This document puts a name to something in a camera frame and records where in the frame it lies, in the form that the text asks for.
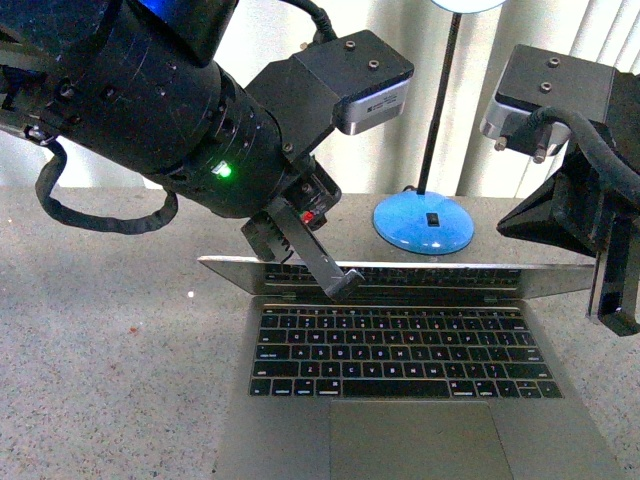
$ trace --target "red light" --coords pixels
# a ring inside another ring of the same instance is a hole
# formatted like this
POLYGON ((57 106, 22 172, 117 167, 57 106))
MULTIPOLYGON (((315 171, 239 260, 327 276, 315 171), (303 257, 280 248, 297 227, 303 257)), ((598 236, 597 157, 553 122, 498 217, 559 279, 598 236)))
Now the red light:
POLYGON ((311 212, 304 212, 304 214, 302 215, 302 221, 306 224, 309 223, 311 220, 313 220, 314 218, 316 218, 316 216, 311 213, 311 212))

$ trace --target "black cable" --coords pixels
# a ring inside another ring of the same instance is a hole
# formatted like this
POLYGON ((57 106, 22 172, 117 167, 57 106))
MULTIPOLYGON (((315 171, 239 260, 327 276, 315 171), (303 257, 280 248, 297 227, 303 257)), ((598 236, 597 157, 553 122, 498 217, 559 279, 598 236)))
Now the black cable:
POLYGON ((329 19, 329 15, 324 9, 318 7, 311 0, 280 0, 281 2, 288 3, 289 5, 293 5, 294 7, 298 7, 299 9, 307 12, 313 23, 316 24, 316 28, 320 33, 320 43, 330 42, 332 40, 336 40, 338 36, 336 32, 333 30, 331 26, 331 20, 329 19))
POLYGON ((160 210, 146 217, 132 220, 97 217, 65 207, 58 200, 51 198, 51 192, 67 165, 67 152, 62 145, 55 141, 47 145, 47 148, 53 152, 53 158, 42 168, 38 176, 36 195, 47 215, 64 225, 96 232, 139 235, 159 230, 169 224, 178 213, 178 197, 175 193, 168 191, 167 198, 160 210))
POLYGON ((535 131, 554 122, 563 123, 571 130, 580 150, 598 173, 604 186, 615 190, 634 207, 640 208, 640 175, 611 150, 584 115, 562 108, 543 107, 529 115, 524 128, 535 131))

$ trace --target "desk lamp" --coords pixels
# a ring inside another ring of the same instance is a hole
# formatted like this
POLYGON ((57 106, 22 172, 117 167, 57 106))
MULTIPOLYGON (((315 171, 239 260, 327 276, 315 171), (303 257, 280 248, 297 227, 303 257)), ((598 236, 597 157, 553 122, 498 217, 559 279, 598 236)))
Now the desk lamp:
POLYGON ((473 220, 466 210, 443 195, 427 192, 427 178, 440 128, 462 14, 489 10, 505 1, 432 0, 453 15, 418 188, 408 187, 404 192, 387 198, 378 204, 373 213, 376 231, 398 248, 414 253, 442 255, 463 249, 473 237, 473 220))

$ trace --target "granite countertop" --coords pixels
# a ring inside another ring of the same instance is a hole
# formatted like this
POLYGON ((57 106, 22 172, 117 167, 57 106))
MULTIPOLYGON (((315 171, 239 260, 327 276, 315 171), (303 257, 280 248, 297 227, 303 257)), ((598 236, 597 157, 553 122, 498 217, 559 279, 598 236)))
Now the granite countertop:
MULTIPOLYGON (((144 189, 59 190, 98 215, 141 216, 144 189)), ((590 263, 504 239, 517 202, 462 198, 471 245, 446 257, 400 252, 371 227, 382 196, 346 195, 318 237, 337 260, 590 263)), ((0 477, 209 479, 250 296, 196 262, 252 255, 243 221, 186 200, 166 228, 138 237, 64 227, 32 189, 0 188, 0 477)), ((584 319, 588 292, 529 303, 620 467, 640 478, 640 338, 584 319)))

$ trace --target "silver laptop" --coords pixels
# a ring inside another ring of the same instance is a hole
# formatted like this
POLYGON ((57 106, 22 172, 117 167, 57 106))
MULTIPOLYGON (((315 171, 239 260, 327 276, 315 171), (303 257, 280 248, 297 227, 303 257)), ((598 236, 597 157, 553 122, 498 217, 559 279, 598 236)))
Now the silver laptop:
POLYGON ((621 472, 523 299, 591 266, 300 263, 202 257, 254 295, 214 478, 614 479, 621 472))

